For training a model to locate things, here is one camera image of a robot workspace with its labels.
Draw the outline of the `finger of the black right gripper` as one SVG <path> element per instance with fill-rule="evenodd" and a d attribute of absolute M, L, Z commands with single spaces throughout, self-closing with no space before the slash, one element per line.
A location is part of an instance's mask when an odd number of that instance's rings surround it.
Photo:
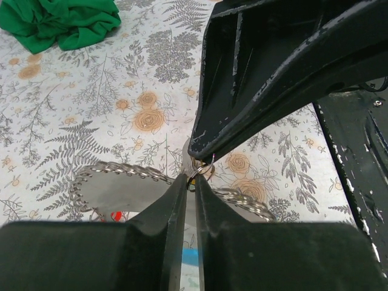
<path fill-rule="evenodd" d="M 387 75 L 387 2 L 320 2 L 312 34 L 252 98 L 262 129 L 329 93 Z"/>
<path fill-rule="evenodd" d="M 252 98 L 314 29 L 320 1 L 221 1 L 203 44 L 189 154 L 220 158 L 262 129 Z"/>

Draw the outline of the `grey crescent keyring holder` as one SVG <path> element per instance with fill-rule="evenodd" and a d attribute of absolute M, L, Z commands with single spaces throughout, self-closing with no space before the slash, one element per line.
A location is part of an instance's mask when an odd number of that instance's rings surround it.
<path fill-rule="evenodd" d="M 159 199 L 174 182 L 157 169 L 116 162 L 85 166 L 69 188 L 69 199 L 80 212 L 95 212 L 96 219 L 109 219 L 113 212 L 139 213 Z M 240 189 L 213 189 L 232 210 L 251 222 L 275 222 L 263 202 Z"/>

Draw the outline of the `blue key tag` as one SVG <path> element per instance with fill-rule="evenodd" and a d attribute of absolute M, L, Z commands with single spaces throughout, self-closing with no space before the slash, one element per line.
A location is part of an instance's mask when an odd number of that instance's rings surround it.
<path fill-rule="evenodd" d="M 182 249 L 182 263 L 194 267 L 199 266 L 199 254 L 198 249 Z"/>

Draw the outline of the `yellow key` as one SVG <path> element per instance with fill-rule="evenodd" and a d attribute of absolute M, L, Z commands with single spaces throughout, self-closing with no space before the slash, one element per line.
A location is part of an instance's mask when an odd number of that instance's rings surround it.
<path fill-rule="evenodd" d="M 196 184 L 195 179 L 188 180 L 187 190 L 190 191 L 190 192 L 195 192 L 195 184 Z"/>

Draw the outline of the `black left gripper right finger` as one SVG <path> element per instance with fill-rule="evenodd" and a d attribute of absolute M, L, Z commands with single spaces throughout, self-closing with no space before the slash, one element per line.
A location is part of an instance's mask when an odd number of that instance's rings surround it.
<path fill-rule="evenodd" d="M 386 290 L 372 246 L 343 223 L 249 222 L 195 185 L 201 290 Z"/>

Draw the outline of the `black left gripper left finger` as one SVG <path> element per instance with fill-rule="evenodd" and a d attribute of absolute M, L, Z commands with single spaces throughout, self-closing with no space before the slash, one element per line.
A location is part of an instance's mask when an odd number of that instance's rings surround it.
<path fill-rule="evenodd" d="M 2 290 L 179 290 L 187 176 L 127 222 L 1 228 Z"/>

